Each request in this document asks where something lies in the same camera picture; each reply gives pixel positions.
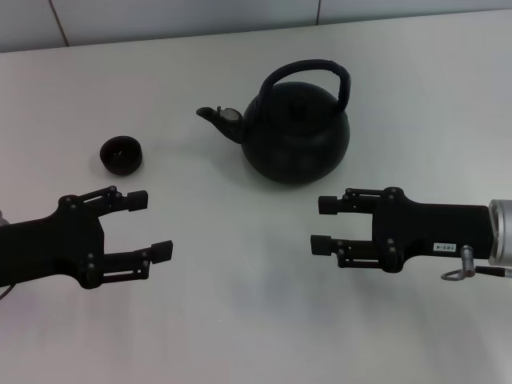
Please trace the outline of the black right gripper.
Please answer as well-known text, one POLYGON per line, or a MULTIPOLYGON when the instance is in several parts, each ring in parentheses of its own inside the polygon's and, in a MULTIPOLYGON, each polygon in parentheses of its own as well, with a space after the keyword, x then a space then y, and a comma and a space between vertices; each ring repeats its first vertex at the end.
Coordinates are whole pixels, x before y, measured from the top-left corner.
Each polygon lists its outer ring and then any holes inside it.
POLYGON ((458 258, 464 246, 476 259, 490 256, 490 212, 485 206, 419 203, 399 188, 347 188, 343 196, 320 196, 318 212, 372 214, 372 242, 311 235, 313 255, 337 259, 339 268, 398 273, 416 256, 458 258))

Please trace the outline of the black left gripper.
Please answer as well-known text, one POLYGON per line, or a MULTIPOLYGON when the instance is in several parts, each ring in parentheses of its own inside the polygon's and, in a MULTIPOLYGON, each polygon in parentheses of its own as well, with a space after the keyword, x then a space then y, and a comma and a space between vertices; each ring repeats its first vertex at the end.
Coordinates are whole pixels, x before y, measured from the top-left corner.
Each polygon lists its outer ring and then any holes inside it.
POLYGON ((123 195, 116 186, 59 199, 45 218, 1 227, 1 286, 54 275, 74 278, 84 289, 145 280, 150 266, 172 258, 172 241, 149 248, 104 254, 99 217, 148 207, 145 190, 123 195))

